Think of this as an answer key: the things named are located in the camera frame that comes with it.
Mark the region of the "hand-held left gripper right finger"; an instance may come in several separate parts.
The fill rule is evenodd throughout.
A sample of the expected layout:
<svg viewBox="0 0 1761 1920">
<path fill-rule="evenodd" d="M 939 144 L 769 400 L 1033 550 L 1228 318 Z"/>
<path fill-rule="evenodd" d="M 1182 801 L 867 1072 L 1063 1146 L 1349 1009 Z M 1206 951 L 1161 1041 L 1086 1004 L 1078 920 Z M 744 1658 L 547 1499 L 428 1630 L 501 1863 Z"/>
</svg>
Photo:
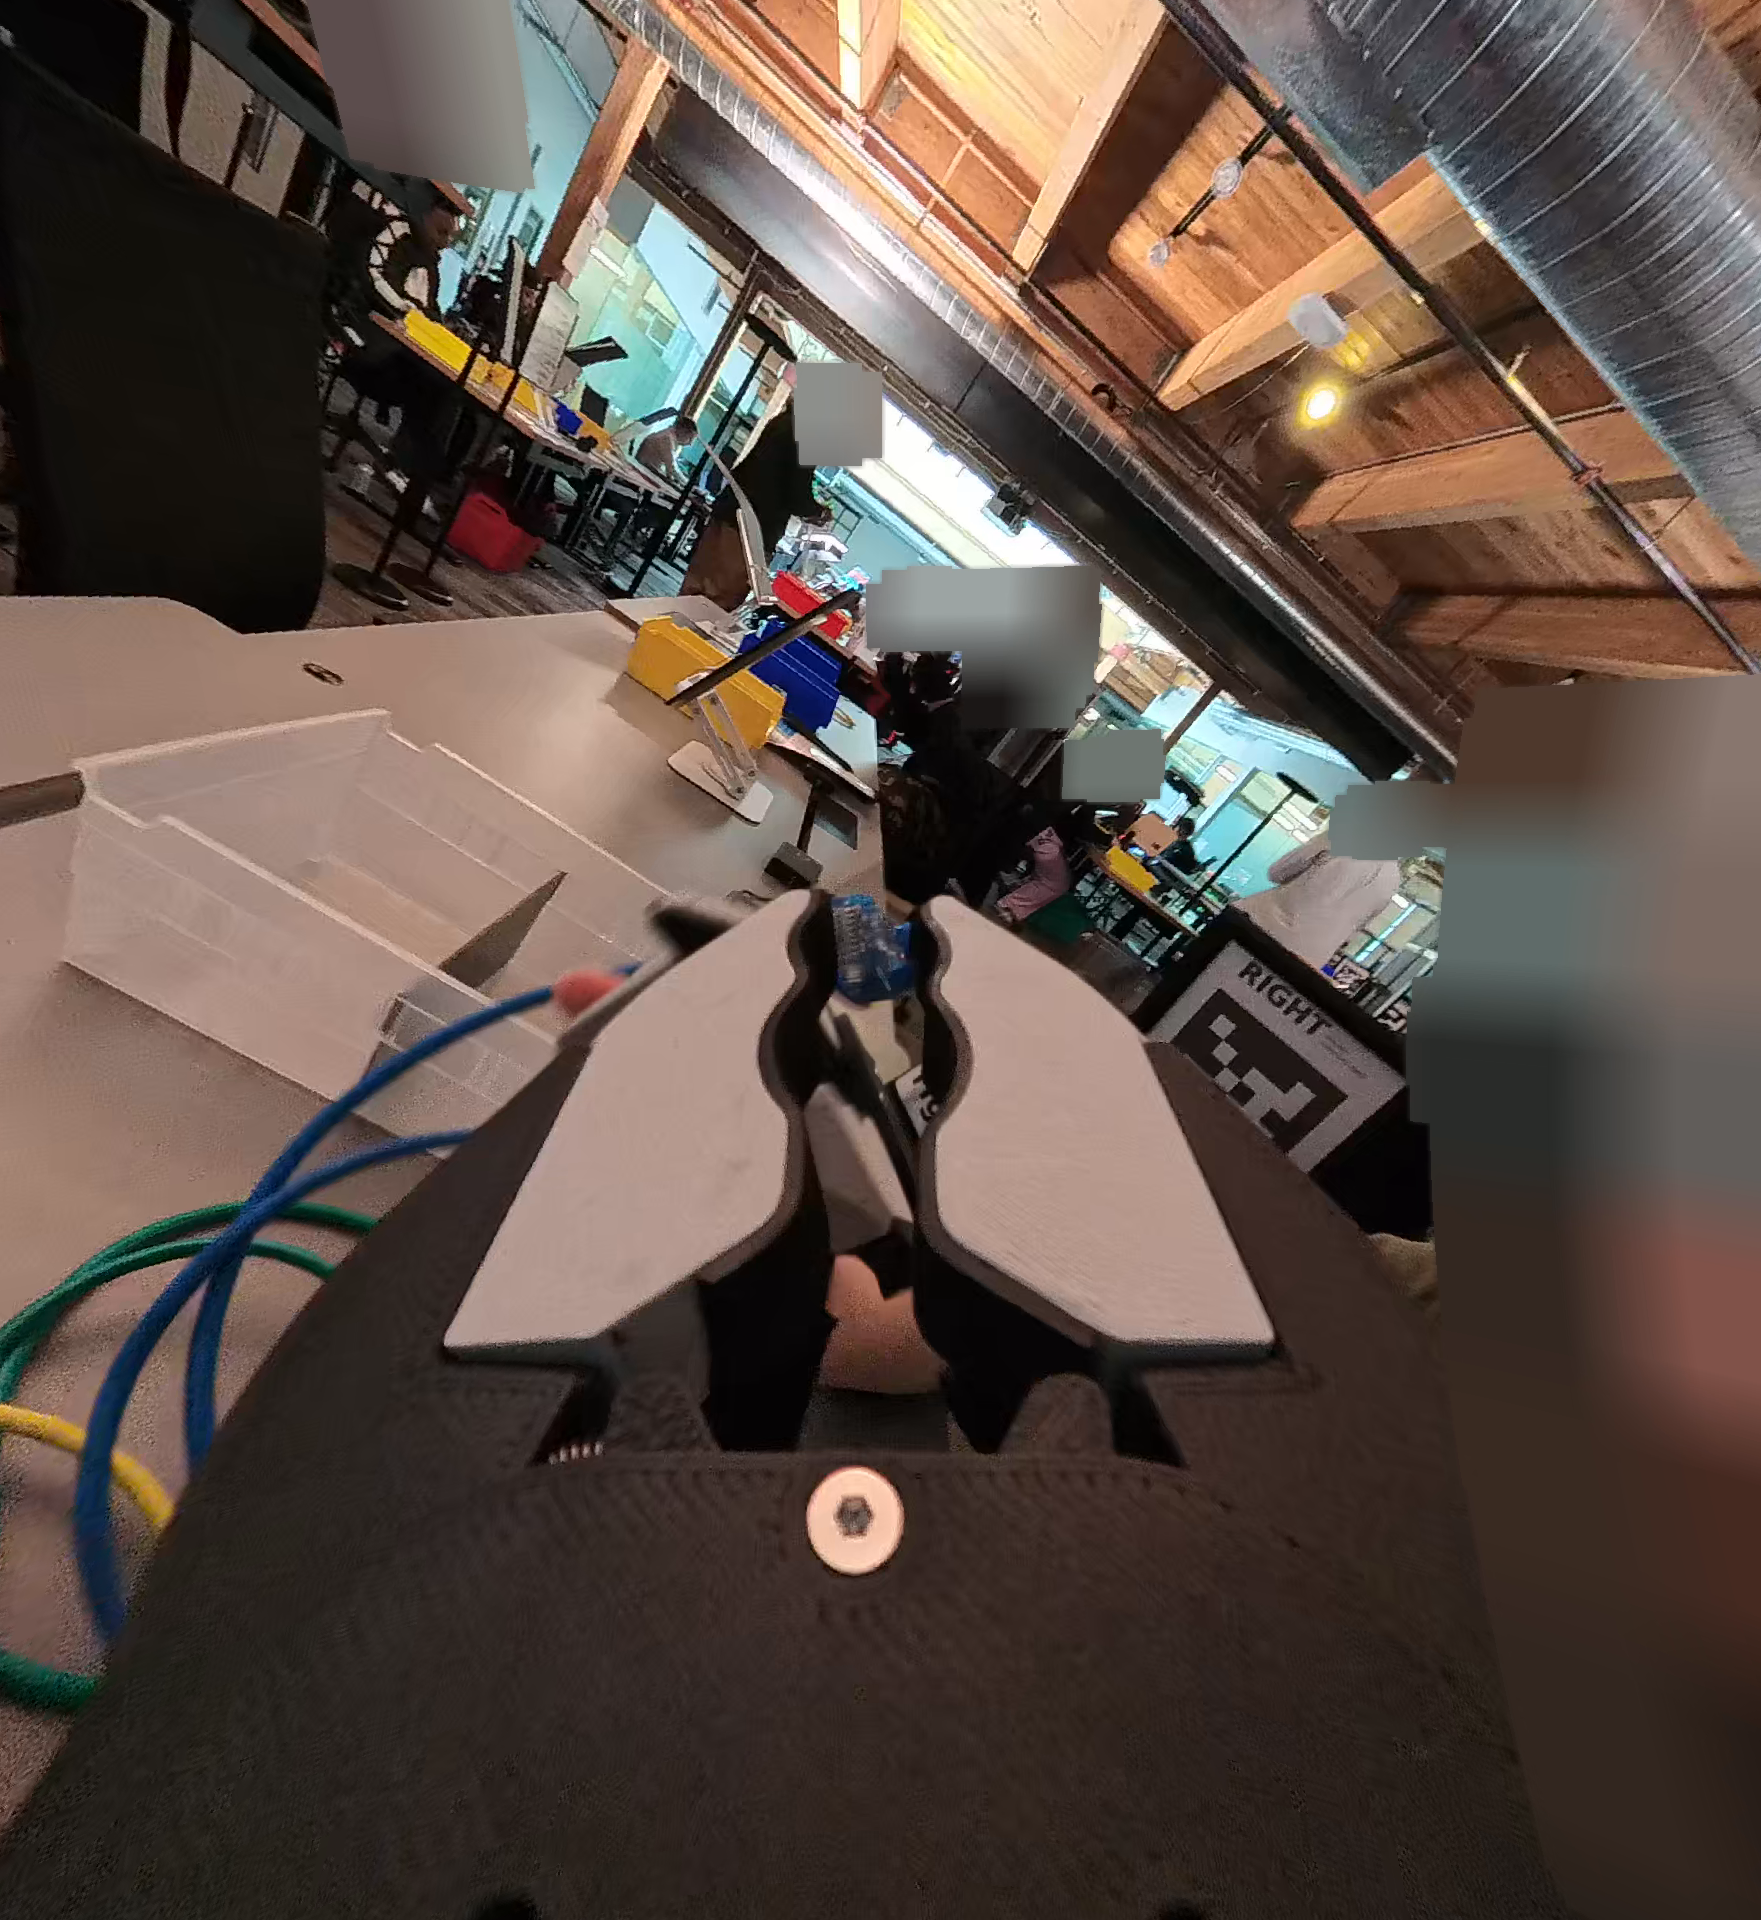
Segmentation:
<svg viewBox="0 0 1761 1920">
<path fill-rule="evenodd" d="M 964 1441 L 1046 1381 L 1126 1407 L 1149 1374 L 1261 1365 L 1277 1328 L 1142 1032 L 953 897 L 915 916 L 915 1325 Z"/>
</svg>

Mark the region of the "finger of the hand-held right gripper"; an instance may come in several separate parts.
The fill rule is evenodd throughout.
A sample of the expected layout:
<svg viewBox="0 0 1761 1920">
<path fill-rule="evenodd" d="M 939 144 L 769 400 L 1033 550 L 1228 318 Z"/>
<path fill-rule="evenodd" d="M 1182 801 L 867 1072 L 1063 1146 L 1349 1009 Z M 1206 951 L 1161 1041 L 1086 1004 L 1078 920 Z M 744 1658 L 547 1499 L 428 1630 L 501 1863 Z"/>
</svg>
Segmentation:
<svg viewBox="0 0 1761 1920">
<path fill-rule="evenodd" d="M 910 1231 L 910 1202 L 882 1130 L 844 1090 L 817 1089 L 807 1100 L 807 1144 L 832 1249 L 862 1249 Z"/>
</svg>

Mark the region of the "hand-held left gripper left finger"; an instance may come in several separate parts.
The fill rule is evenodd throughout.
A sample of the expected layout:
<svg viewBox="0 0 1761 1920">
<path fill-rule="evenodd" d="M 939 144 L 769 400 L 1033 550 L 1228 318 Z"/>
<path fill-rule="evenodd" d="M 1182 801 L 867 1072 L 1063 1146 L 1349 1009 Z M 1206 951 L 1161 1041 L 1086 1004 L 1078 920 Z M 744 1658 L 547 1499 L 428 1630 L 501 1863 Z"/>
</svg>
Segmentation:
<svg viewBox="0 0 1761 1920">
<path fill-rule="evenodd" d="M 581 1051 L 446 1332 L 469 1363 L 675 1376 L 727 1453 L 796 1445 L 832 1320 L 807 1107 L 837 939 L 791 890 L 635 984 Z"/>
</svg>

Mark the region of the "clear plastic bin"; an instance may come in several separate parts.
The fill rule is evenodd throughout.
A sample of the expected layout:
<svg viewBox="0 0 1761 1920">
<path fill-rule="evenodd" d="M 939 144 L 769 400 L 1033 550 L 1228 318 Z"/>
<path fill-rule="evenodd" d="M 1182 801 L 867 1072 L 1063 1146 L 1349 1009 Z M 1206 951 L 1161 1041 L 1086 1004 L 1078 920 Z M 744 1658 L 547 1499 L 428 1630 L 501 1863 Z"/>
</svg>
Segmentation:
<svg viewBox="0 0 1761 1920">
<path fill-rule="evenodd" d="M 652 958 L 664 890 L 380 711 L 93 755 L 62 960 L 321 1100 L 501 998 Z M 564 871 L 486 988 L 436 972 Z"/>
</svg>

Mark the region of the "white tablet stand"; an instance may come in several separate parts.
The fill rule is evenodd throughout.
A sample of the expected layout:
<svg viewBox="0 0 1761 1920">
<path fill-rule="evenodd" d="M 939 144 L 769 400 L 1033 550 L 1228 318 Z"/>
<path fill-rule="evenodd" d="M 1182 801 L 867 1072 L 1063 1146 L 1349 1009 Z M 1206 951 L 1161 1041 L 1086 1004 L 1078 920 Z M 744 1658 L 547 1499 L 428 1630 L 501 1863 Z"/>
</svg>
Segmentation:
<svg viewBox="0 0 1761 1920">
<path fill-rule="evenodd" d="M 733 818 L 761 826 L 772 808 L 772 789 L 761 782 L 758 751 L 748 744 L 718 693 L 694 704 L 698 736 L 668 761 L 668 769 L 722 804 Z"/>
</svg>

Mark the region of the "black framed marker sign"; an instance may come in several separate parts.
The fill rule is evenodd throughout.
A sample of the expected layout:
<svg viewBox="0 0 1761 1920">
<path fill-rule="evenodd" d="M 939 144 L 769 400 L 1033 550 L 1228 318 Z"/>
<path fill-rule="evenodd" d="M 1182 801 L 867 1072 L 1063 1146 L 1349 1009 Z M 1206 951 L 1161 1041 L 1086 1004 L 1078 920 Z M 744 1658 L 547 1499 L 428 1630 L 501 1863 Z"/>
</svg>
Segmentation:
<svg viewBox="0 0 1761 1920">
<path fill-rule="evenodd" d="M 1199 1067 L 1303 1173 L 1327 1173 L 1408 1120 L 1396 1032 L 1236 910 L 1157 969 L 1133 1022 Z"/>
</svg>

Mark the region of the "yellow storage bin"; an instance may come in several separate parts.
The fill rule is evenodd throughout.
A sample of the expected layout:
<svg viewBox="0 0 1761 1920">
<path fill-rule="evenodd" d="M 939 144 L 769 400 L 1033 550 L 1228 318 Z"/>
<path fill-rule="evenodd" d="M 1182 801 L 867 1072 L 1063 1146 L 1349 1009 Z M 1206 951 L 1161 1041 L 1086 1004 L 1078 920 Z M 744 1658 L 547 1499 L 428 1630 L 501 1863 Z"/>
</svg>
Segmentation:
<svg viewBox="0 0 1761 1920">
<path fill-rule="evenodd" d="M 626 676 L 671 704 L 684 685 L 718 671 L 722 665 L 729 665 L 729 655 L 708 637 L 671 615 L 652 615 L 635 627 Z M 720 702 L 733 732 L 749 751 L 765 748 L 786 719 L 786 695 L 754 674 L 727 678 L 720 685 Z"/>
</svg>

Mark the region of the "black tablet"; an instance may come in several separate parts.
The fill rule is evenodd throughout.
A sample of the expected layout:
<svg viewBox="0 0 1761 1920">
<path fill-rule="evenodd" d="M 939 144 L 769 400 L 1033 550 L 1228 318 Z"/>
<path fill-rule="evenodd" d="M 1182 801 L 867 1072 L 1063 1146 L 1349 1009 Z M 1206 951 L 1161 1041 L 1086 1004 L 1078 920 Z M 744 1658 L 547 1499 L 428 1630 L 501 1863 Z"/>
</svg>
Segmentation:
<svg viewBox="0 0 1761 1920">
<path fill-rule="evenodd" d="M 835 615 L 855 614 L 862 606 L 865 596 L 865 588 L 851 588 L 832 594 L 817 608 L 810 608 L 802 615 L 786 615 L 780 622 L 767 627 L 765 637 L 749 643 L 746 650 L 733 654 L 732 657 L 722 659 L 720 668 L 703 671 L 701 676 L 682 680 L 664 699 L 671 706 L 681 708 L 706 702 L 732 678 L 752 671 L 765 659 L 772 659 L 775 654 L 780 654 L 786 645 L 796 643 L 796 640 L 812 637 L 816 633 L 821 633 L 824 622 L 829 622 Z"/>
</svg>

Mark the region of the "blue storage bin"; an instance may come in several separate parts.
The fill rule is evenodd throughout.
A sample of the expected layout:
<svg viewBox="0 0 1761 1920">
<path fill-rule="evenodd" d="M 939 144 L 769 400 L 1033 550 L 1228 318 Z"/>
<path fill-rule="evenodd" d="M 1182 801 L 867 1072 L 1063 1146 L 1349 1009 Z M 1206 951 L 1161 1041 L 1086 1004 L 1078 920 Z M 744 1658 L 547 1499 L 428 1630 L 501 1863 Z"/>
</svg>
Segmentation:
<svg viewBox="0 0 1761 1920">
<path fill-rule="evenodd" d="M 800 732 L 817 734 L 835 723 L 841 704 L 841 655 L 807 635 L 748 669 L 746 678 L 783 697 L 783 721 Z"/>
</svg>

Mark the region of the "black ceiling pipe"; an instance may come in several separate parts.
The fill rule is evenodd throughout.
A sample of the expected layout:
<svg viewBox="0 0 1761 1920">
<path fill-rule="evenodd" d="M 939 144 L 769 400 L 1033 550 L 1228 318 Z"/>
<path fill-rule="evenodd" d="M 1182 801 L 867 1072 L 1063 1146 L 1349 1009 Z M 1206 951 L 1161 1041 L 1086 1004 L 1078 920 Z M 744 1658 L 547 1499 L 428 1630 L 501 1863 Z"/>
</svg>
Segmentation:
<svg viewBox="0 0 1761 1920">
<path fill-rule="evenodd" d="M 1516 375 L 1502 369 L 1484 337 L 1467 324 L 1452 299 L 1431 280 L 1431 276 L 1413 262 L 1413 257 L 1384 228 L 1362 196 L 1349 185 L 1346 163 L 1332 161 L 1323 154 L 1321 143 L 1300 121 L 1300 115 L 1274 93 L 1257 76 L 1254 64 L 1243 56 L 1228 29 L 1204 5 L 1177 3 L 1168 5 L 1170 16 L 1182 34 L 1197 48 L 1208 66 L 1251 105 L 1263 128 L 1270 130 L 1305 168 L 1305 174 L 1327 193 L 1349 227 L 1371 247 L 1403 290 L 1425 306 L 1428 314 L 1441 324 L 1441 332 L 1455 347 L 1476 366 L 1476 372 L 1493 386 L 1493 389 L 1509 403 L 1522 423 L 1541 447 L 1550 450 L 1555 467 L 1566 473 L 1572 493 L 1594 504 L 1614 529 L 1653 570 L 1661 584 L 1680 600 L 1712 637 L 1717 649 L 1744 674 L 1761 674 L 1761 659 L 1730 629 L 1730 624 L 1710 608 L 1703 594 L 1691 586 L 1685 572 L 1666 556 L 1661 542 L 1643 529 L 1628 513 L 1626 501 L 1606 480 L 1606 471 L 1590 465 L 1564 434 L 1560 425 L 1539 405 L 1537 397 L 1516 382 Z"/>
</svg>

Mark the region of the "wide ribbed metal duct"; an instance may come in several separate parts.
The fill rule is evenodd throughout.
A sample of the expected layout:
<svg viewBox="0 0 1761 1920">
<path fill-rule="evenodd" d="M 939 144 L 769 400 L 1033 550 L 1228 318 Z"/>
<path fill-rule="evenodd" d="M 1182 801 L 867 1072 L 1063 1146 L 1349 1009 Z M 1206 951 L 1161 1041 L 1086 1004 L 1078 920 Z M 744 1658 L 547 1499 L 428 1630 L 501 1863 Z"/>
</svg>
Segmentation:
<svg viewBox="0 0 1761 1920">
<path fill-rule="evenodd" d="M 1362 185 L 1423 158 L 1761 566 L 1761 5 L 1214 5 Z"/>
</svg>

